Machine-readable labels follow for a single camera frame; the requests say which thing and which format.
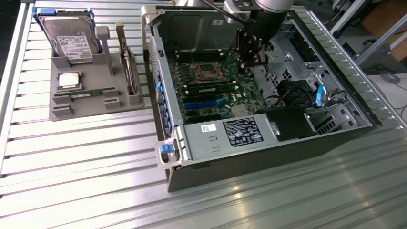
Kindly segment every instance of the cpu socket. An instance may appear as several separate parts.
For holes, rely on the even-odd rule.
[[[191,65],[191,68],[194,69],[196,79],[200,82],[224,79],[220,66],[216,62],[196,63]]]

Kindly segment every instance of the slotted metal surface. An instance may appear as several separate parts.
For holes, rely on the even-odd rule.
[[[340,55],[312,15],[295,7],[384,126],[324,156],[175,193],[156,167],[155,126],[132,0],[37,1],[36,7],[92,8],[99,25],[124,22],[147,107],[48,121],[51,46],[24,20],[13,63],[0,150],[0,228],[402,228],[407,226],[407,134]]]

